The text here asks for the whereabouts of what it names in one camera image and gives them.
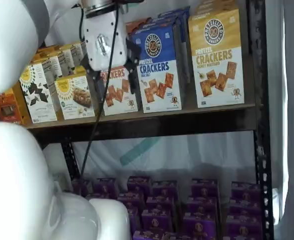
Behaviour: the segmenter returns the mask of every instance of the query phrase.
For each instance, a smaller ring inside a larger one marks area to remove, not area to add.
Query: sea salt crackers box
[[[103,105],[106,116],[137,112],[139,110],[141,97],[138,79],[136,79],[137,89],[132,93],[128,75],[128,70],[123,66],[115,67],[111,70],[106,101]],[[102,70],[100,76],[103,79],[103,86],[105,87],[108,70]]]
[[[221,1],[189,18],[199,108],[243,104],[239,10]]]
[[[186,77],[179,21],[140,29],[132,40],[142,48],[138,77],[144,113],[181,110]]]

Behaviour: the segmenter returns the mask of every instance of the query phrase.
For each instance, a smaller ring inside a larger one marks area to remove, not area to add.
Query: snack box
[[[0,94],[0,120],[25,126],[31,124],[19,82]]]
[[[48,58],[29,64],[19,82],[34,124],[63,120]]]
[[[164,233],[155,230],[139,230],[132,236],[133,240],[163,240]]]
[[[228,215],[226,220],[227,234],[262,235],[261,218],[255,216]]]
[[[189,18],[199,108],[244,103],[239,9],[218,4]]]
[[[67,44],[67,45],[61,46],[60,50],[62,50],[62,52],[65,55],[69,74],[70,75],[76,74],[74,72],[75,67],[80,65],[76,46],[73,44]]]
[[[179,19],[139,29],[131,37],[142,48],[137,68],[144,113],[181,110],[186,76]]]
[[[139,217],[138,208],[131,207],[128,208],[128,215],[130,221],[130,231],[131,235],[133,235],[137,230],[141,229],[141,222]]]
[[[97,178],[93,190],[95,193],[109,194],[112,199],[117,199],[119,194],[117,180],[113,177]]]
[[[95,116],[98,102],[94,86],[88,84],[86,73],[65,76],[55,81],[65,120]]]
[[[125,114],[139,111],[141,106],[140,89],[138,84],[138,77],[136,75],[136,90],[134,94],[131,93],[129,84],[129,72],[123,67],[115,67],[110,72],[108,92],[103,109],[106,116]],[[101,92],[104,92],[107,82],[108,70],[103,69],[100,74],[103,85],[100,84]]]
[[[258,184],[233,181],[231,183],[231,197],[259,203],[261,190]]]
[[[258,202],[231,198],[229,202],[229,214],[245,216],[261,216],[261,207]]]
[[[141,191],[145,199],[152,195],[152,180],[149,176],[130,176],[127,181],[129,191]]]
[[[146,207],[143,199],[143,193],[141,192],[122,192],[119,194],[117,200],[122,202],[127,208],[138,208],[140,213]]]
[[[217,226],[214,214],[186,212],[183,217],[183,231],[203,240],[217,239]]]

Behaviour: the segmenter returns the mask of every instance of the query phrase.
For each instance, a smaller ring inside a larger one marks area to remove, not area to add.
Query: honey mustard crackers box
[[[199,108],[243,104],[239,10],[219,4],[189,18]]]

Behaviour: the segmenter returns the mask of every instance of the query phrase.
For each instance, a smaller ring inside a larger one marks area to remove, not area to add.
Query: cardboard box
[[[214,214],[186,212],[183,217],[183,231],[203,239],[217,239],[217,226]]]
[[[117,199],[119,188],[115,178],[97,178],[93,185],[95,193],[109,194],[112,199]]]
[[[19,82],[0,94],[0,120],[25,126],[31,124]]]
[[[33,123],[63,119],[48,58],[28,65],[19,82]]]
[[[101,92],[103,93],[106,87],[108,70],[103,69],[100,75],[104,83],[101,86]],[[128,70],[123,66],[115,67],[111,70],[106,101],[103,105],[106,116],[132,113],[139,110],[141,97],[138,78],[136,79],[137,89],[132,94],[128,75]]]
[[[132,236],[133,240],[163,240],[164,233],[162,231],[140,230],[136,231]]]
[[[239,10],[213,4],[202,11],[189,18],[198,107],[243,104]]]
[[[132,40],[142,47],[138,76],[144,113],[181,110],[186,76],[180,21],[140,29]]]
[[[65,120],[95,116],[98,103],[85,72],[59,78],[55,85]]]
[[[233,181],[231,183],[231,197],[259,203],[261,201],[260,186],[254,183]]]

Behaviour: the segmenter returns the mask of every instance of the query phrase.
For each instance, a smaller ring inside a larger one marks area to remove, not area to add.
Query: purple snack box
[[[261,208],[258,202],[250,202],[235,198],[230,199],[229,214],[244,216],[261,216]]]
[[[228,234],[234,235],[262,235],[261,218],[243,215],[228,215],[226,220]]]
[[[172,231],[170,211],[145,209],[141,214],[143,227],[147,230]]]
[[[122,202],[127,208],[138,208],[140,213],[145,209],[145,201],[143,199],[143,194],[140,192],[120,193],[117,200]]]
[[[231,197],[253,202],[261,201],[261,191],[258,184],[233,181]]]
[[[130,176],[128,191],[142,191],[145,199],[152,194],[152,181],[149,176]]]
[[[118,184],[115,178],[97,178],[93,185],[95,193],[109,194],[111,199],[117,199],[119,194]]]
[[[128,208],[127,210],[129,215],[129,221],[130,221],[130,231],[131,231],[131,235],[133,235],[135,231],[141,229],[138,208],[132,207],[132,208]]]
[[[163,240],[163,231],[140,230],[132,236],[133,240]]]
[[[214,214],[186,212],[183,217],[183,231],[203,240],[217,239],[217,226]]]

